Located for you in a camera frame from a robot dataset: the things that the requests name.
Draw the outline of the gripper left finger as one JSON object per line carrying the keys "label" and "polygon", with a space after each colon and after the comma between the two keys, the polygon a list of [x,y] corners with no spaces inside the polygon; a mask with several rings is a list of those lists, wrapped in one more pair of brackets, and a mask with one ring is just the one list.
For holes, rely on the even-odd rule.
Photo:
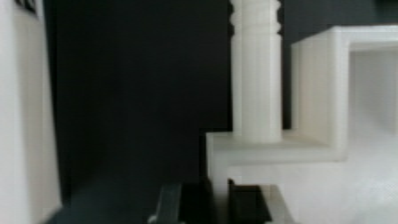
{"label": "gripper left finger", "polygon": [[212,191],[205,183],[166,184],[148,224],[215,224]]}

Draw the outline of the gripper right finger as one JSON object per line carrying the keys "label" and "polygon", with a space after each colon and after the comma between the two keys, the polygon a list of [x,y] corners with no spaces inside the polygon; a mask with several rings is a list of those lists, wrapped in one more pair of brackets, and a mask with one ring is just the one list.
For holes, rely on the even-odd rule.
{"label": "gripper right finger", "polygon": [[269,224],[274,221],[267,199],[258,185],[238,185],[228,180],[230,224]]}

